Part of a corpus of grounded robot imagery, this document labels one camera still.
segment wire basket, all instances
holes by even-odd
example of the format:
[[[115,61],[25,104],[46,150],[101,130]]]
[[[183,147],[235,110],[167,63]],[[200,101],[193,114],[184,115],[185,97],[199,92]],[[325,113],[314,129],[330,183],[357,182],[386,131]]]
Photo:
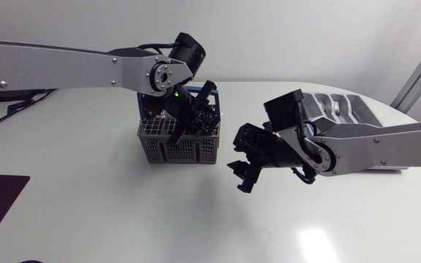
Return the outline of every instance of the wire basket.
[[[198,92],[200,88],[186,87],[190,92]],[[215,104],[211,107],[220,114],[219,95],[212,94]],[[174,117],[163,111],[155,118],[145,119],[142,108],[142,95],[138,94],[141,120],[137,129],[137,136],[143,146],[145,156],[151,164],[215,164],[217,149],[219,148],[220,124],[212,135],[192,135],[186,132],[177,147],[171,147],[167,140],[175,130],[178,122]]]

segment white wall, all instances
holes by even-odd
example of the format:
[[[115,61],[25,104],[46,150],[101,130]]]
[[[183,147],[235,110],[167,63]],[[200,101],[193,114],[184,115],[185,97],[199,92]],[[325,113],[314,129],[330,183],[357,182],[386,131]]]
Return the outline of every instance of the white wall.
[[[190,33],[197,80],[305,81],[390,103],[421,60],[421,0],[0,0],[0,39],[112,50]]]

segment black cable on table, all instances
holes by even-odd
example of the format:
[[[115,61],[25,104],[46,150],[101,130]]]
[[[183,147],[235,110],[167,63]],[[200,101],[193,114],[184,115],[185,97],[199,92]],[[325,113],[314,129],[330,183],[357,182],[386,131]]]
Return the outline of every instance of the black cable on table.
[[[43,95],[42,97],[40,97],[40,98],[38,98],[38,99],[36,99],[36,100],[33,100],[32,102],[30,102],[28,105],[26,105],[26,106],[24,106],[24,107],[22,107],[22,108],[19,108],[19,109],[16,109],[16,110],[13,110],[12,112],[10,112],[10,113],[8,113],[7,115],[5,115],[5,116],[3,116],[3,117],[1,117],[0,118],[0,122],[2,122],[2,121],[4,121],[4,120],[6,120],[7,118],[9,118],[9,117],[12,117],[14,114],[16,114],[16,113],[19,113],[19,112],[21,112],[21,111],[23,111],[23,110],[25,110],[25,109],[27,109],[27,108],[29,108],[29,107],[31,107],[31,106],[33,106],[33,105],[35,105],[36,103],[38,103],[38,102],[41,102],[43,99],[45,99],[46,97],[48,97],[50,94],[52,94],[53,92],[55,91],[55,89],[50,89],[50,90],[47,90],[47,92],[46,92],[46,94],[45,95]]]

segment table surface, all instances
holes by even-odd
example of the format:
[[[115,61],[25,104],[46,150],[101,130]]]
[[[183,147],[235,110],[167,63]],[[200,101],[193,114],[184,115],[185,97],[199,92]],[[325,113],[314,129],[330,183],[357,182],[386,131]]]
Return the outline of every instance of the table surface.
[[[28,175],[0,224],[0,262],[421,262],[421,168],[308,186],[264,169],[253,193],[227,163],[262,104],[308,83],[217,83],[217,164],[149,164],[136,93],[59,90],[0,123],[0,174]],[[386,126],[413,121],[365,98]],[[6,110],[0,103],[0,116]]]

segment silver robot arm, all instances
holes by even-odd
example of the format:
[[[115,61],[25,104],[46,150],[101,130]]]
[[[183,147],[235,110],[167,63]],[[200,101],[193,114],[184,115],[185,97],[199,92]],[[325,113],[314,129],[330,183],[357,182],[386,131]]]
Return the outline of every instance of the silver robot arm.
[[[145,50],[164,47],[172,48],[168,56]],[[185,33],[172,44],[110,52],[0,42],[0,91],[127,88],[144,94],[148,113],[166,110],[179,120],[180,129],[169,141],[176,145],[184,132],[208,135],[220,122],[220,116],[208,106],[207,96],[216,89],[213,83],[207,82],[196,97],[183,88],[204,58],[203,47]]]
[[[117,86],[163,96],[192,78],[185,62],[134,47],[103,53],[0,42],[0,91]]]
[[[264,128],[249,123],[240,128],[233,143],[249,162],[235,161],[228,166],[243,179],[238,186],[241,191],[251,192],[262,168],[267,167],[291,167],[308,184],[316,175],[421,167],[421,123],[380,127],[361,123],[366,115],[354,117],[345,111],[342,117],[340,109],[334,108],[329,109],[334,113],[330,118],[324,113],[313,117],[318,106],[309,107],[307,99],[297,90],[266,102],[270,121]]]

